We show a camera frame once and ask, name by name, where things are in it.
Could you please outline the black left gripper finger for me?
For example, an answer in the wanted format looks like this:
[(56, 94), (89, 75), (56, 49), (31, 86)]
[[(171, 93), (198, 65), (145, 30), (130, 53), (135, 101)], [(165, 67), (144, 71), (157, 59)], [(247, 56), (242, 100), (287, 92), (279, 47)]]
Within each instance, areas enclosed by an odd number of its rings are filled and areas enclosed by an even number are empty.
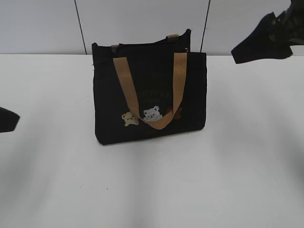
[(15, 130), (20, 116), (8, 109), (0, 107), (0, 133), (8, 133)]

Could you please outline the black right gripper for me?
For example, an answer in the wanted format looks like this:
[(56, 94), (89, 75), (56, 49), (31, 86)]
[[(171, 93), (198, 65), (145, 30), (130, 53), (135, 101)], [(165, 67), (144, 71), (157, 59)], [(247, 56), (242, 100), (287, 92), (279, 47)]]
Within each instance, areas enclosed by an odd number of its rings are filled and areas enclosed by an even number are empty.
[(266, 14), (251, 34), (231, 50), (235, 63), (259, 59), (285, 59), (291, 46), (304, 44), (304, 2), (292, 0), (279, 16)]

